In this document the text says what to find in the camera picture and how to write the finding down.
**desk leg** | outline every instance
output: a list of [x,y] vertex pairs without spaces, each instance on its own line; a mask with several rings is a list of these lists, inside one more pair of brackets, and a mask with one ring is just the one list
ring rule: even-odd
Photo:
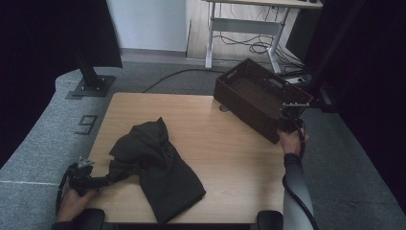
[[278,31],[277,31],[276,35],[274,36],[274,40],[272,41],[272,47],[270,50],[268,50],[268,56],[271,59],[271,64],[272,64],[272,67],[274,68],[275,74],[281,73],[281,68],[278,63],[279,59],[276,55],[276,50],[277,50],[279,42],[281,40],[281,35],[283,32],[283,28],[284,28],[284,25],[286,22],[287,15],[289,14],[289,10],[290,10],[290,8],[285,8],[284,14],[283,14],[283,19],[280,22],[280,27],[278,28]]
[[212,15],[210,17],[210,24],[209,24],[209,44],[207,44],[207,49],[206,49],[206,69],[212,69],[214,9],[215,9],[215,3],[213,3],[213,6],[212,6]]

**wooden table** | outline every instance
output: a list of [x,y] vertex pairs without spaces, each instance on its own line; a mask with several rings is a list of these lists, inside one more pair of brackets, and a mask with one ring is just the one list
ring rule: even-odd
[[[246,33],[257,35],[273,35],[274,40],[271,48],[268,50],[268,56],[271,60],[272,67],[275,74],[281,73],[281,68],[278,63],[279,59],[276,55],[276,50],[281,39],[283,28],[286,22],[286,18],[291,8],[297,9],[320,9],[323,4],[320,0],[315,3],[310,3],[309,0],[203,0],[212,2],[212,14],[209,24],[209,42],[206,49],[206,64],[208,69],[212,68],[213,61],[213,32],[232,32],[232,33]],[[283,7],[285,11],[282,15],[282,19],[279,22],[257,21],[257,20],[240,20],[234,18],[222,18],[215,17],[214,9],[215,3],[231,3],[231,4],[243,4],[243,5],[261,5],[270,7]]]
[[[169,140],[200,178],[206,195],[170,223],[255,223],[260,210],[282,211],[283,153],[212,96],[117,93],[89,159],[93,176],[108,173],[108,153],[133,126],[164,119]],[[90,207],[106,222],[154,223],[137,175],[102,189]]]

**printed number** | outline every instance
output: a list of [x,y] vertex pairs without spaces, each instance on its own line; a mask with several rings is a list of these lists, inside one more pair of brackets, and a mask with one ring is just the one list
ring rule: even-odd
[[90,132],[93,129],[93,126],[96,123],[96,119],[98,119],[98,116],[96,115],[83,115],[80,119],[79,126],[81,127],[87,127],[87,130],[85,131],[77,131],[75,134],[77,135],[89,135]]

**hand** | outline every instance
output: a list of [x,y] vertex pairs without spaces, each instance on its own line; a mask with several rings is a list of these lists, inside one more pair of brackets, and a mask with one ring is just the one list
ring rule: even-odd
[[69,187],[69,184],[66,184],[65,186],[65,193],[62,202],[60,203],[56,222],[72,221],[83,212],[89,201],[97,193],[96,190],[89,190],[84,196],[80,196],[74,189]]
[[[287,133],[278,129],[278,135],[280,136],[283,153],[301,153],[301,140],[298,131]],[[304,141],[306,142],[309,138],[310,137],[306,134]]]

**black cable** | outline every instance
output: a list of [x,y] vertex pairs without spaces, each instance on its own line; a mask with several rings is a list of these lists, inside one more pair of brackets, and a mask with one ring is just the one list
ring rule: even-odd
[[287,190],[287,192],[293,197],[293,199],[299,204],[299,206],[301,206],[302,210],[304,210],[304,213],[307,216],[308,220],[310,221],[310,224],[313,227],[313,229],[319,230],[319,226],[317,225],[316,219],[313,217],[310,210],[308,210],[307,206],[305,206],[304,202],[289,188],[285,176],[283,176],[282,185]]
[[263,18],[264,21],[266,21],[266,19],[268,19],[269,16],[269,12],[271,11],[271,7],[268,7],[268,13],[266,14],[265,18]]
[[230,4],[230,12],[231,12],[231,14],[233,15],[233,17],[236,18],[236,16],[235,16],[234,13],[233,13],[233,3]]
[[55,205],[56,215],[59,212],[60,202],[62,200],[63,188],[65,187],[66,179],[68,177],[68,172],[70,169],[71,169],[71,166],[69,166],[68,169],[65,171],[65,174],[62,176],[62,180],[60,181],[59,187],[57,187],[56,205]]
[[278,7],[278,9],[277,9],[277,12],[275,13],[275,21],[274,21],[274,22],[277,22],[278,14],[279,14],[279,7]]
[[279,11],[280,7],[277,7],[277,10],[275,11],[275,7],[272,9],[273,13],[280,13],[280,12],[284,12],[285,8],[282,8],[281,11]]
[[[265,18],[264,18],[265,21],[266,21],[268,15],[269,15],[270,10],[271,10],[271,8],[269,7],[269,8],[268,8],[268,13],[266,14],[266,16],[265,16]],[[222,12],[222,4],[220,3],[220,17],[221,17],[221,12]],[[232,13],[232,15],[233,15],[234,17],[236,17],[236,16],[234,15],[234,13],[233,13],[233,6],[231,7],[231,13]],[[220,35],[215,35],[215,36],[213,36],[213,37],[220,37],[221,40],[223,41],[223,43],[228,44],[228,45],[233,45],[233,44],[249,45],[249,46],[250,46],[249,50],[250,50],[252,53],[255,53],[255,54],[264,54],[264,53],[266,53],[267,50],[268,50],[267,46],[270,46],[269,43],[263,43],[263,42],[261,42],[260,40],[259,40],[259,42],[255,42],[254,44],[246,44],[246,42],[249,42],[249,41],[251,41],[251,40],[253,40],[253,39],[255,39],[255,38],[258,38],[258,37],[260,37],[260,35],[255,36],[255,37],[253,37],[253,38],[251,38],[251,39],[249,39],[249,40],[247,40],[247,41],[235,41],[235,40],[232,40],[231,38],[228,38],[228,37],[226,37],[226,36],[223,36],[223,35],[222,35],[222,32],[220,32]],[[229,39],[229,40],[233,41],[234,43],[227,43],[226,41],[224,41],[224,38]],[[257,51],[254,47],[261,47],[261,48],[264,49],[264,51],[260,51],[260,52],[259,52],[259,51]]]
[[[249,49],[250,52],[255,53],[255,54],[263,54],[263,53],[266,53],[266,52],[270,49],[270,46],[271,46],[272,44],[260,40],[260,38],[261,38],[262,36],[263,36],[263,37],[266,37],[266,38],[269,38],[269,39],[273,39],[272,36],[259,34],[259,35],[256,35],[256,36],[254,36],[254,37],[248,39],[248,40],[236,41],[236,40],[233,40],[233,39],[231,39],[231,38],[229,38],[229,37],[227,37],[227,36],[222,35],[221,32],[220,32],[220,35],[215,35],[215,36],[213,36],[213,37],[220,37],[221,40],[222,40],[222,42],[223,42],[224,44],[227,44],[227,45],[237,45],[237,44],[241,44],[241,45],[250,46],[250,49]],[[259,40],[259,42],[247,43],[247,42],[250,42],[250,41],[252,41],[252,40],[254,40],[254,39],[256,39],[256,38]],[[261,48],[264,49],[264,51],[257,51],[254,47],[261,47]],[[295,67],[298,67],[298,68],[303,68],[303,66],[304,66],[303,64],[292,62],[291,60],[289,60],[289,59],[286,57],[286,56],[288,56],[288,57],[290,57],[290,58],[292,58],[292,59],[294,59],[294,60],[300,61],[299,59],[297,59],[297,58],[295,58],[295,57],[292,57],[292,56],[290,56],[288,53],[286,53],[286,52],[283,50],[283,48],[282,48],[281,45],[279,45],[279,48],[277,49],[277,52],[276,52],[276,53],[277,53],[278,57],[280,58],[280,61],[281,61],[283,64],[289,64],[289,65],[292,65],[292,66],[295,66]]]
[[265,6],[262,6],[262,8],[260,9],[260,12],[258,13],[257,17],[255,18],[256,20],[258,19],[258,17],[260,16],[260,14],[263,12],[263,9],[266,8]]
[[152,84],[150,87],[148,87],[146,90],[143,91],[143,93],[146,93],[149,89],[151,89],[153,86],[159,84],[160,82],[164,81],[167,78],[170,78],[174,75],[177,74],[181,74],[181,73],[185,73],[185,72],[189,72],[189,71],[201,71],[201,72],[211,72],[211,73],[220,73],[220,74],[224,74],[225,72],[223,71],[215,71],[215,70],[206,70],[206,69],[187,69],[187,70],[182,70],[182,71],[178,71],[176,73],[170,74],[168,76],[165,76],[163,78],[161,78],[160,80],[158,80],[157,82],[155,82],[154,84]]

